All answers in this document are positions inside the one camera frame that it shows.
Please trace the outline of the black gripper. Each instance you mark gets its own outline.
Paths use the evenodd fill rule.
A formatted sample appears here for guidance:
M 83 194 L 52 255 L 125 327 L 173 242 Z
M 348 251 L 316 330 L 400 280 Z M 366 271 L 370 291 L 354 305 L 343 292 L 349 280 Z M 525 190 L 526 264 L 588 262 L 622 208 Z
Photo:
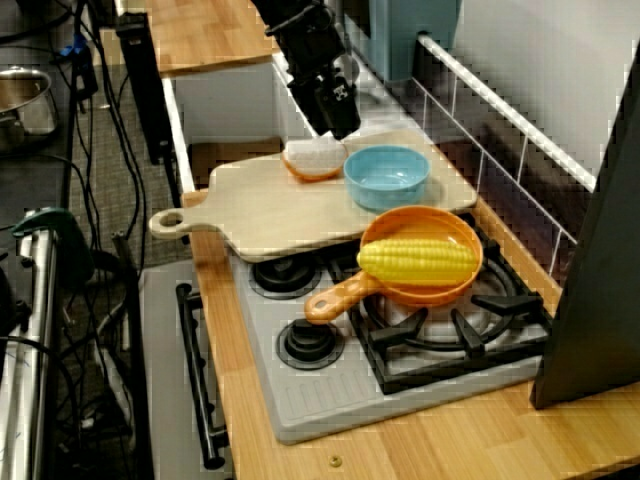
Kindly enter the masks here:
M 318 135 L 336 140 L 361 125 L 356 105 L 352 58 L 332 8 L 277 8 L 271 35 L 287 63 L 287 87 Z

